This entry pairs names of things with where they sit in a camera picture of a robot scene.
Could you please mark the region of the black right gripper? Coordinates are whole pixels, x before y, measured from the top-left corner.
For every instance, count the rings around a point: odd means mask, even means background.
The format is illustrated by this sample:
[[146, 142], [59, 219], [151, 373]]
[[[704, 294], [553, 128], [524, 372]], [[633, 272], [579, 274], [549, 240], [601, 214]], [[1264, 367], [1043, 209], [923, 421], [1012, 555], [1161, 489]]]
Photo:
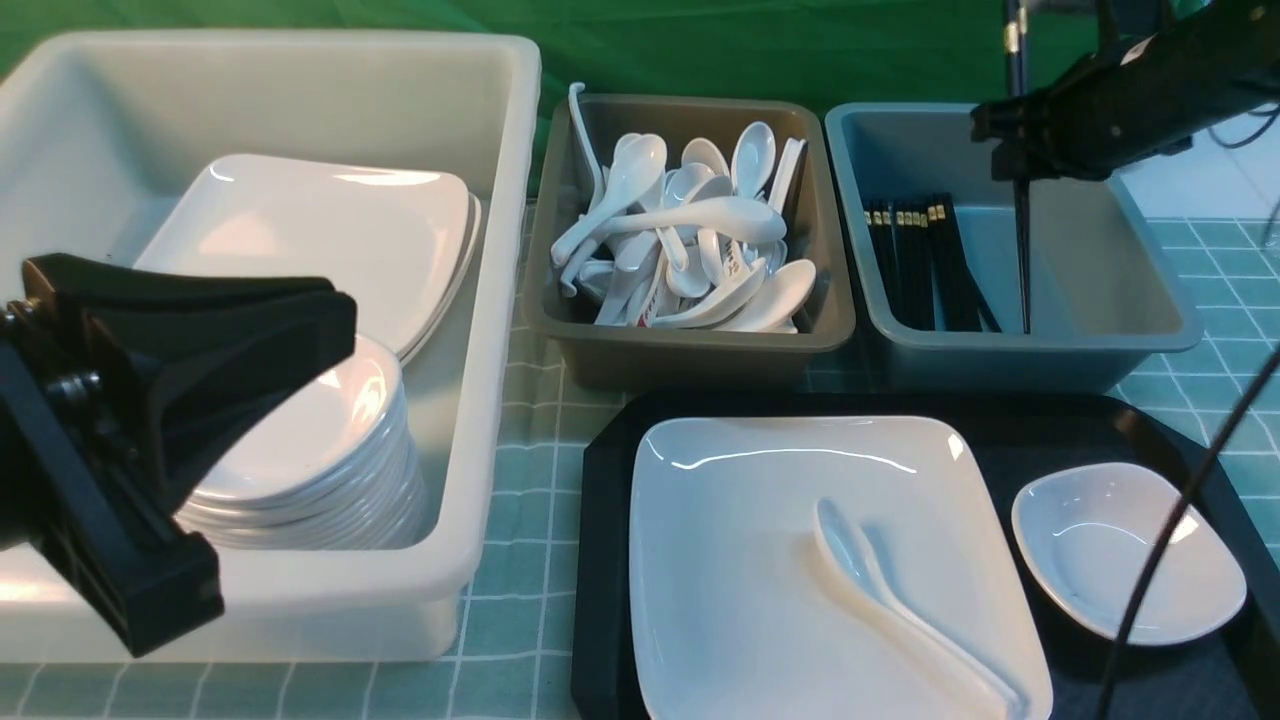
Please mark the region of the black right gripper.
[[1149, 37], [1082, 58], [1052, 85], [970, 113], [970, 138], [992, 143], [997, 181], [1105, 181], [1188, 150], [1212, 123], [1216, 60]]

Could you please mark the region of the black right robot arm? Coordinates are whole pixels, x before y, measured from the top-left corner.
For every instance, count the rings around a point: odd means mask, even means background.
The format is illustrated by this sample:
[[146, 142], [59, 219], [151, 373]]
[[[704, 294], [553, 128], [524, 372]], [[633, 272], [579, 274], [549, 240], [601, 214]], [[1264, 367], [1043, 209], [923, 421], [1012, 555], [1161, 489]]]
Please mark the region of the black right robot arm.
[[1211, 126], [1277, 100], [1275, 1], [1093, 1], [1098, 41], [1056, 81], [972, 109], [996, 181], [1105, 181], [1190, 146]]

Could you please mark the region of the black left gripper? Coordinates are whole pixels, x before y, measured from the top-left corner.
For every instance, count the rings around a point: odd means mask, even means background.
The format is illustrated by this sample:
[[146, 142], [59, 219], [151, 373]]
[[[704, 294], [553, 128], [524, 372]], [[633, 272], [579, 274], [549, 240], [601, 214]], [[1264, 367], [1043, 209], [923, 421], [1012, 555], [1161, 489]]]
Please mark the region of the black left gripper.
[[3, 309], [3, 547], [28, 544], [133, 659], [220, 618], [220, 562], [177, 511], [264, 418], [355, 351], [323, 277], [27, 258]]

